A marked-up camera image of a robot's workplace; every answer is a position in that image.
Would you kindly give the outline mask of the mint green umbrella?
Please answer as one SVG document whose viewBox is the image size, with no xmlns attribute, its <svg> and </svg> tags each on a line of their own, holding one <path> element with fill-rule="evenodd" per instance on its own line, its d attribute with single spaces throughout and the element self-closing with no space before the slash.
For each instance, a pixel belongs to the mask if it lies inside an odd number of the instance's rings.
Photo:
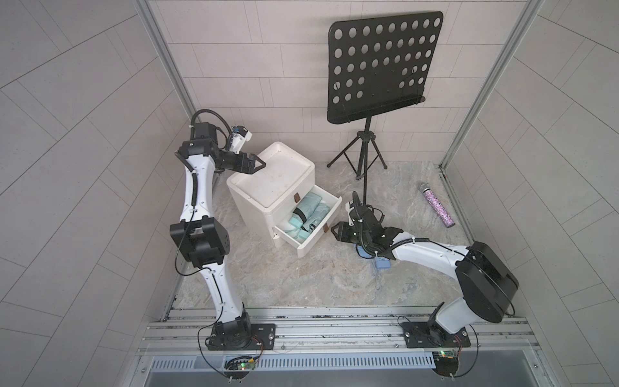
<svg viewBox="0 0 619 387">
<path fill-rule="evenodd" d="M 324 220 L 329 212 L 329 206 L 324 203 L 319 204 L 309 219 L 307 219 L 307 221 L 299 227 L 295 240 L 299 243 L 304 243 L 314 232 L 314 230 L 318 228 L 320 222 Z"/>
<path fill-rule="evenodd" d="M 295 207 L 289 220 L 293 227 L 303 226 L 314 214 L 314 211 L 321 204 L 322 198 L 315 193 L 309 192 Z"/>
</svg>

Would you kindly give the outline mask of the white three-drawer cabinet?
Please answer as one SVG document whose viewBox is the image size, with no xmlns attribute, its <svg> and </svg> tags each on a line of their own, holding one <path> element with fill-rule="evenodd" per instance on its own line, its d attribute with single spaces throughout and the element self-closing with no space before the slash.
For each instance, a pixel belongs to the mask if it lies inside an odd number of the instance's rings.
<svg viewBox="0 0 619 387">
<path fill-rule="evenodd" d="M 314 187 L 315 165 L 282 142 L 258 157 L 265 162 L 263 169 L 251 175 L 234 173 L 227 186 L 248 229 L 280 248 L 285 241 L 276 226 L 290 218 Z"/>
</svg>

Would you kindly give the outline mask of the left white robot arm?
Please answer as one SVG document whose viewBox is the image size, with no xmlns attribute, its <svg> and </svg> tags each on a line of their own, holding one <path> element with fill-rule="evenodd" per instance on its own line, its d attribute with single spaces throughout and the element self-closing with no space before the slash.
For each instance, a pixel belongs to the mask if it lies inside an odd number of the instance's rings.
<svg viewBox="0 0 619 387">
<path fill-rule="evenodd" d="M 212 351 L 262 350 L 263 341 L 230 284 L 225 258 L 231 239 L 214 216 L 213 194 L 217 174 L 230 170 L 252 175 L 266 164 L 259 156 L 242 150 L 251 132 L 227 122 L 218 127 L 199 121 L 205 112 L 200 109 L 192 115 L 190 138 L 174 153 L 185 168 L 185 203 L 179 221 L 169 232 L 178 255 L 206 280 L 217 314 L 211 335 L 198 343 Z"/>
</svg>

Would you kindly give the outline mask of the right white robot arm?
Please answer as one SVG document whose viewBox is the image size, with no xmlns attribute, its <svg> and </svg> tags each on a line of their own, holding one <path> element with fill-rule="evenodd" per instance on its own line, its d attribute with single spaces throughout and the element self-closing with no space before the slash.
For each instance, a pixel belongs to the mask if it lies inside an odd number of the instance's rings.
<svg viewBox="0 0 619 387">
<path fill-rule="evenodd" d="M 375 209 L 352 195 L 348 220 L 332 227 L 334 237 L 355 245 L 363 258 L 385 258 L 420 264 L 457 280 L 460 298 L 439 304 L 426 322 L 403 322 L 409 348 L 466 348 L 467 326 L 479 320 L 501 323 L 513 316 L 519 283 L 486 243 L 451 246 L 416 237 L 400 228 L 385 227 Z"/>
</svg>

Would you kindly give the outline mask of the purple glitter microphone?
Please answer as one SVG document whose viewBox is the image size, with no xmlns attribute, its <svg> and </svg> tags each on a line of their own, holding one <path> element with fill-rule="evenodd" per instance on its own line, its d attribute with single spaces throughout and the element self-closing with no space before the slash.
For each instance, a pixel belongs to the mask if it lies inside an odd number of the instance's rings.
<svg viewBox="0 0 619 387">
<path fill-rule="evenodd" d="M 430 185 L 426 182 L 422 182 L 419 185 L 419 190 L 424 196 L 424 198 L 428 201 L 433 211 L 441 219 L 443 225 L 446 228 L 454 227 L 454 225 L 456 224 L 455 221 L 450 216 L 447 209 L 443 206 L 443 204 L 441 203 L 441 201 L 439 200 L 435 192 L 432 190 L 432 188 L 430 188 Z"/>
</svg>

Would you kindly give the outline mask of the right green circuit board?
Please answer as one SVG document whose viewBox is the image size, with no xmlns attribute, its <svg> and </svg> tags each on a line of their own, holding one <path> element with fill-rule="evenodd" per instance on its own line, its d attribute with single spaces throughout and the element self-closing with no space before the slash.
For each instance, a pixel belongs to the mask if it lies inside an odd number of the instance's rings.
<svg viewBox="0 0 619 387">
<path fill-rule="evenodd" d="M 436 368 L 439 366 L 458 366 L 459 355 L 454 350 L 441 350 L 432 352 Z"/>
</svg>

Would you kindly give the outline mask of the green circuit board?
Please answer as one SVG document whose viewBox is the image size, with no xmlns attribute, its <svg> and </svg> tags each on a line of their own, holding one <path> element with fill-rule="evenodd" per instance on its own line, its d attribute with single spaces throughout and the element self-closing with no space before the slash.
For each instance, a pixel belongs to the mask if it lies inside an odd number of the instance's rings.
<svg viewBox="0 0 619 387">
<path fill-rule="evenodd" d="M 454 350 L 441 350 L 432 352 L 436 368 L 439 366 L 458 366 L 459 355 Z"/>
<path fill-rule="evenodd" d="M 237 356 L 227 361 L 224 365 L 224 369 L 228 372 L 248 372 L 256 367 L 257 361 L 258 359 L 252 356 Z"/>
</svg>

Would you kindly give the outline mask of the black perforated music stand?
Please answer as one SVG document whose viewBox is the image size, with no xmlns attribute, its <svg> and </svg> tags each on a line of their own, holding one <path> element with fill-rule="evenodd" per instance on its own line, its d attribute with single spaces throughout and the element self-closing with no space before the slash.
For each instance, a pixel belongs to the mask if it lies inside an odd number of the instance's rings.
<svg viewBox="0 0 619 387">
<path fill-rule="evenodd" d="M 359 161 L 350 166 L 366 182 L 368 171 L 383 162 L 371 129 L 372 119 L 424 103 L 428 73 L 443 27 L 441 11 L 337 21 L 328 32 L 327 121 L 363 120 L 351 145 Z"/>
</svg>

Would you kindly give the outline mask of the left green circuit board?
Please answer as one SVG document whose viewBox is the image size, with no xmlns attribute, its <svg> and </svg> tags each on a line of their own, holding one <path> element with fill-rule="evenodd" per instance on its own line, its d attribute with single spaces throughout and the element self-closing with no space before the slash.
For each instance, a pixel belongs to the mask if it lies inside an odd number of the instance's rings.
<svg viewBox="0 0 619 387">
<path fill-rule="evenodd" d="M 256 367 L 257 361 L 258 359 L 252 356 L 237 356 L 227 361 L 224 365 L 224 369 L 228 372 L 248 372 Z"/>
</svg>

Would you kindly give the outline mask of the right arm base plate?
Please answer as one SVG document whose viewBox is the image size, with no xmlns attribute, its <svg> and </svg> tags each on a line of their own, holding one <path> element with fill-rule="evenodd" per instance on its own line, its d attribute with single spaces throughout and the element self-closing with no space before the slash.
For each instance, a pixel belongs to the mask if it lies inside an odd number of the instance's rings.
<svg viewBox="0 0 619 387">
<path fill-rule="evenodd" d="M 470 348 L 466 329 L 450 334 L 437 323 L 402 320 L 398 322 L 403 331 L 406 348 Z"/>
</svg>

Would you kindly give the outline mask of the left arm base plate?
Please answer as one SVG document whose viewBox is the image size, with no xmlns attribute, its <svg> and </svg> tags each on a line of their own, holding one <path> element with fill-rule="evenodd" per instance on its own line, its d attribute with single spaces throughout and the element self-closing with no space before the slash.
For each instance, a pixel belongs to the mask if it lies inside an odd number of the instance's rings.
<svg viewBox="0 0 619 387">
<path fill-rule="evenodd" d="M 274 348 L 275 324 L 218 322 L 204 340 L 209 351 L 270 351 Z"/>
</svg>

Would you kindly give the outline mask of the aluminium rail frame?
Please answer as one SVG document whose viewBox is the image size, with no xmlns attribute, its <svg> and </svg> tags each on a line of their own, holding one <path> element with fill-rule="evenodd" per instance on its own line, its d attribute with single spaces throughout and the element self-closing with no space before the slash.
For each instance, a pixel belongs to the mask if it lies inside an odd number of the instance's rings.
<svg viewBox="0 0 619 387">
<path fill-rule="evenodd" d="M 273 353 L 403 352 L 402 324 L 425 322 L 431 306 L 329 306 L 250 308 L 252 323 L 275 325 Z M 151 322 L 137 346 L 140 355 L 193 355 L 211 333 L 216 314 L 208 309 L 173 309 L 164 322 Z M 479 321 L 467 329 L 483 351 L 538 350 L 524 317 L 500 324 Z"/>
</svg>

